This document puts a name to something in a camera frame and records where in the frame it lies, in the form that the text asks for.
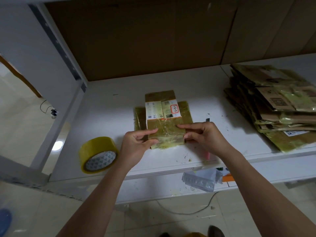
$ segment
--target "red stamp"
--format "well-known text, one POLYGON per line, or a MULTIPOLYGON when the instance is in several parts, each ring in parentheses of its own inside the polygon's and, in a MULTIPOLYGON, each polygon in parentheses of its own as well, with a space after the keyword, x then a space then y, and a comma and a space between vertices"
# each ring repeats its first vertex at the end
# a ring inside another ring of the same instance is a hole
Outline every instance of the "red stamp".
POLYGON ((171 109, 171 113, 172 113, 172 114, 179 113, 179 107, 178 107, 177 104, 171 105, 171 106, 170 106, 170 109, 171 109))

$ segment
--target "person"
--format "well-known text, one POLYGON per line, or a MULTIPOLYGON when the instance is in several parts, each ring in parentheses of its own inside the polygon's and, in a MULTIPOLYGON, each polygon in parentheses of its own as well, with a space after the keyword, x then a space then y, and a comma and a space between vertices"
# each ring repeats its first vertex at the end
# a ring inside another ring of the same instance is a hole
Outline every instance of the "person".
MULTIPOLYGON (((316 226, 269 181, 257 172, 245 157, 231 146, 212 122, 178 125, 188 132, 186 140, 197 141, 218 156, 230 170, 250 214, 262 236, 316 236, 316 226)), ((116 163, 105 174, 90 196, 73 214, 57 237, 103 237, 109 223, 118 192, 127 173, 157 140, 141 141, 155 130, 131 131, 124 135, 116 163)), ((216 227, 209 235, 223 236, 216 227)), ((190 236, 204 236, 194 233, 190 236)))

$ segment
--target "yellow tape roll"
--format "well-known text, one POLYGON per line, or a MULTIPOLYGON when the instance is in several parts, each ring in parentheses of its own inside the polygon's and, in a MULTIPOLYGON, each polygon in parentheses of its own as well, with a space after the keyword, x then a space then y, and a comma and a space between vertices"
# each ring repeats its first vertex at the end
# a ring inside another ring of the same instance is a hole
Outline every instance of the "yellow tape roll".
POLYGON ((104 171, 119 154, 110 137, 97 137, 84 143, 79 150, 81 170, 87 174, 104 171))

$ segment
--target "black shoe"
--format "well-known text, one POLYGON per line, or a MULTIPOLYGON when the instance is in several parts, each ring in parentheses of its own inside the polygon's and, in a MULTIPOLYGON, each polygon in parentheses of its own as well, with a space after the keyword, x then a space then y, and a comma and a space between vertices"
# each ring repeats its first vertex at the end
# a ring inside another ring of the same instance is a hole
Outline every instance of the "black shoe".
POLYGON ((209 226, 209 230, 207 232, 208 237, 225 237, 223 232, 214 225, 209 226))
POLYGON ((168 233, 162 233, 159 237, 170 237, 168 233))

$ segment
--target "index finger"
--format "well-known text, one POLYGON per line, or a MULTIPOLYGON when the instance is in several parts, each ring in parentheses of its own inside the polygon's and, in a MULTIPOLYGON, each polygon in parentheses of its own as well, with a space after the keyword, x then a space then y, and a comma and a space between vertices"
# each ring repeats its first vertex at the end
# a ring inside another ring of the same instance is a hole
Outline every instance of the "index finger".
POLYGON ((192 130, 204 129, 203 122, 196 122, 196 123, 191 123, 191 124, 179 124, 177 126, 182 129, 192 129, 192 130))
POLYGON ((156 133, 157 131, 158 131, 158 128, 153 129, 153 130, 132 131, 132 135, 135 138, 143 138, 143 136, 156 133))

